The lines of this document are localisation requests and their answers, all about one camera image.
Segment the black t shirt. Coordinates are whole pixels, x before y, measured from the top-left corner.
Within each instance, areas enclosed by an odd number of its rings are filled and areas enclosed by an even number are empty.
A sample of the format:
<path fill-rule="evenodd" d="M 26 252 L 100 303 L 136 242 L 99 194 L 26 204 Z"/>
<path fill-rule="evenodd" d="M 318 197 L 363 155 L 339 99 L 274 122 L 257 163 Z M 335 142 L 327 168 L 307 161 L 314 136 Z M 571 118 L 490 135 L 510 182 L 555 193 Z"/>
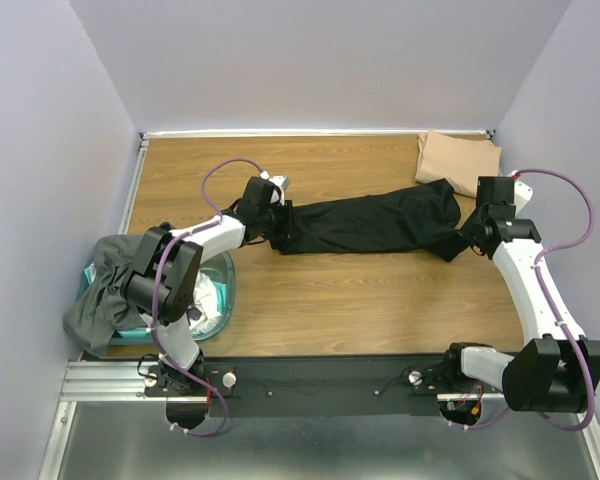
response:
<path fill-rule="evenodd" d="M 290 234 L 271 241 L 283 255 L 425 250 L 446 262 L 469 247 L 461 210 L 442 179 L 379 195 L 297 206 Z"/>

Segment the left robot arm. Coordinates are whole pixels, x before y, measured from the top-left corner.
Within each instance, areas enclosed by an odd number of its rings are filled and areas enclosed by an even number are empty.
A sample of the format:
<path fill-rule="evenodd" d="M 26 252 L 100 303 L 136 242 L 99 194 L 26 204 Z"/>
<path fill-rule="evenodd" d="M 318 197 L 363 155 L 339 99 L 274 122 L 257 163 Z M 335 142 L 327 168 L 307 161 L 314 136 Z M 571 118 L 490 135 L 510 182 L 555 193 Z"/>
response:
<path fill-rule="evenodd" d="M 158 365 L 139 374 L 145 389 L 174 389 L 194 396 L 207 386 L 203 353 L 193 339 L 187 310 L 194 301 L 200 265 L 258 241 L 289 235 L 292 203 L 285 198 L 286 175 L 251 177 L 241 198 L 211 220 L 180 230 L 153 227 L 128 267 L 120 292 L 146 317 L 158 347 Z"/>

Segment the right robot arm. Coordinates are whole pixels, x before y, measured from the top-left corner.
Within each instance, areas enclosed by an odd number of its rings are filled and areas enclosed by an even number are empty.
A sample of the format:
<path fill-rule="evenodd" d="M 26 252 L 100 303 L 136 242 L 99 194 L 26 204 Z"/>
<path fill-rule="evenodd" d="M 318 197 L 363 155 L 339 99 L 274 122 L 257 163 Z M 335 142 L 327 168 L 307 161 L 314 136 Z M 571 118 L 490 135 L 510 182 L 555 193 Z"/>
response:
<path fill-rule="evenodd" d="M 546 263 L 534 222 L 519 217 L 531 199 L 520 172 L 481 176 L 476 207 L 462 228 L 469 244 L 491 260 L 508 287 L 522 326 L 524 348 L 508 355 L 483 345 L 450 346 L 440 379 L 460 392 L 475 380 L 498 390 L 516 412 L 595 412 L 600 340 L 591 340 L 571 315 Z"/>

